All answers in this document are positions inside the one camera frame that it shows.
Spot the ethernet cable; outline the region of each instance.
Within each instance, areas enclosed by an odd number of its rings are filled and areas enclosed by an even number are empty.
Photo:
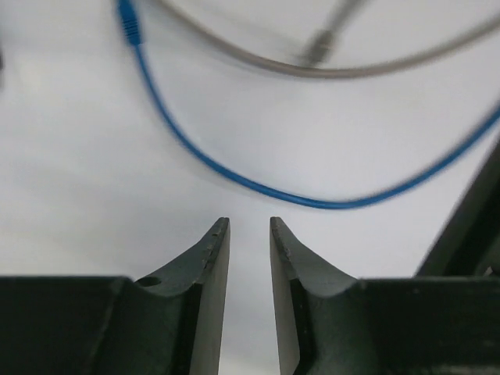
[[[135,12],[131,0],[118,0],[118,15],[120,18],[121,26],[127,39],[127,43],[132,47],[139,70],[145,86],[152,100],[153,105],[162,117],[166,128],[176,137],[176,139],[201,163],[205,164],[208,168],[218,173],[222,177],[240,184],[250,190],[256,191],[260,194],[267,195],[271,198],[280,199],[282,201],[295,203],[312,207],[315,209],[357,209],[374,205],[376,203],[386,201],[390,198],[396,197],[402,193],[416,188],[425,181],[434,177],[436,174],[442,172],[444,169],[456,162],[461,156],[469,151],[481,138],[483,138],[490,130],[495,127],[498,119],[500,119],[500,102],[495,109],[489,113],[483,121],[475,127],[472,132],[459,142],[451,151],[441,157],[431,166],[415,174],[414,176],[403,180],[393,187],[389,187],[383,191],[368,195],[366,197],[355,198],[348,201],[324,201],[320,199],[313,199],[295,195],[281,191],[265,184],[260,184],[254,180],[240,175],[239,173],[230,170],[223,166],[209,155],[205,154],[191,139],[183,132],[182,128],[177,124],[173,115],[165,106],[163,99],[156,88],[153,77],[150,73],[149,66],[146,62],[145,55],[142,51],[142,37],[138,24],[138,15]]]

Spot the cable connector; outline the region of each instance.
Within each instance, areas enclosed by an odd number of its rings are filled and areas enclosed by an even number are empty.
[[[142,37],[139,27],[138,14],[135,11],[132,0],[117,0],[117,2],[117,12],[120,17],[125,38],[131,45],[141,44]]]
[[[335,34],[331,30],[320,31],[312,40],[304,56],[304,66],[313,68],[325,61],[331,54]]]

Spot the white background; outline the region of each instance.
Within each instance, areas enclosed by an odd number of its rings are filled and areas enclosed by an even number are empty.
[[[231,41],[294,62],[333,0],[176,0]],[[500,34],[435,64],[364,80],[267,73],[205,46],[137,0],[170,108],[209,154],[244,175],[342,199],[407,177],[498,99]],[[497,0],[373,0],[331,66],[394,58],[500,12]],[[305,209],[221,180],[150,105],[109,0],[0,0],[0,272],[153,271],[231,219],[220,374],[278,374],[269,218],[356,277],[410,276],[496,132],[435,180],[349,212]]]

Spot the screw hole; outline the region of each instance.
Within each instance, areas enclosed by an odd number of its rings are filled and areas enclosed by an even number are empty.
[[[142,287],[154,287],[155,285],[160,284],[162,281],[158,277],[146,276],[136,281]]]

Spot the cable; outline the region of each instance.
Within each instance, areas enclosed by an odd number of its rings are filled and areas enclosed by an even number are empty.
[[[287,64],[285,62],[279,62],[276,60],[268,59],[252,52],[249,52],[237,45],[226,41],[225,39],[217,36],[210,29],[201,25],[197,20],[193,19],[181,9],[177,8],[172,0],[158,0],[161,5],[172,15],[175,16],[179,21],[181,21],[185,26],[193,30],[199,37],[205,39],[208,43],[219,49],[221,52],[232,56],[235,59],[242,61],[258,68],[265,70],[271,70],[276,73],[287,74],[295,77],[304,78],[328,78],[328,79],[352,79],[352,78],[363,78],[380,76],[389,73],[395,73],[400,70],[407,70],[414,68],[416,66],[422,65],[424,63],[430,63],[436,59],[445,57],[461,48],[470,45],[471,43],[478,41],[479,39],[486,37],[489,34],[500,29],[500,13],[492,17],[488,21],[485,21],[480,26],[474,27],[467,32],[460,34],[458,37],[453,38],[444,44],[437,45],[435,47],[429,48],[425,51],[418,52],[413,55],[409,55],[400,59],[394,59],[387,62],[376,63],[372,65],[359,66],[355,68],[337,68],[337,69],[313,69],[310,66],[296,66],[292,64]],[[313,53],[324,53],[327,55],[328,49],[325,52],[317,52],[313,50],[315,43],[320,43],[317,41],[318,38],[326,38],[323,35],[324,32],[320,32],[316,38],[313,40],[311,47],[309,48],[307,54]],[[306,63],[309,62],[310,65],[316,64],[316,60],[323,60],[326,56],[305,56],[304,60]]]
[[[290,194],[285,191],[280,191],[272,187],[268,187],[264,184],[260,184],[259,182],[250,180],[226,168],[216,160],[212,159],[209,155],[205,154],[188,138],[188,136],[176,123],[168,108],[164,105],[160,93],[157,90],[154,80],[150,74],[148,64],[146,63],[145,56],[141,49],[142,40],[138,25],[138,17],[134,10],[134,7],[132,6],[130,0],[118,0],[118,4],[118,13],[122,23],[123,31],[125,33],[125,37],[134,50],[137,64],[141,71],[141,75],[145,82],[146,88],[148,89],[148,93],[154,103],[154,106],[164,120],[166,127],[196,159],[204,163],[208,168],[217,172],[222,177],[235,182],[236,184],[240,184],[241,186],[249,188],[260,194],[267,195],[271,198],[295,203],[297,205],[313,207],[316,209],[357,209],[385,201],[389,198],[393,198],[396,195],[400,195],[410,189],[415,188],[419,184],[422,184],[424,181],[429,180],[436,173],[439,173],[446,167],[450,166],[461,155],[469,150],[476,142],[478,142],[489,130],[491,130],[494,127],[495,122],[500,118],[499,102],[495,110],[484,120],[484,122],[481,123],[476,129],[474,129],[472,133],[468,137],[466,137],[465,140],[455,146],[455,148],[452,149],[447,155],[445,155],[437,162],[435,162],[432,166],[427,167],[417,175],[410,177],[400,184],[397,184],[394,187],[390,187],[384,191],[366,197],[339,202],[323,201],[319,199],[312,199],[302,197],[300,195]]]
[[[313,68],[330,57],[336,40],[355,11],[367,0],[344,0],[339,9],[330,15],[328,27],[316,33],[316,36],[305,49],[304,67]]]

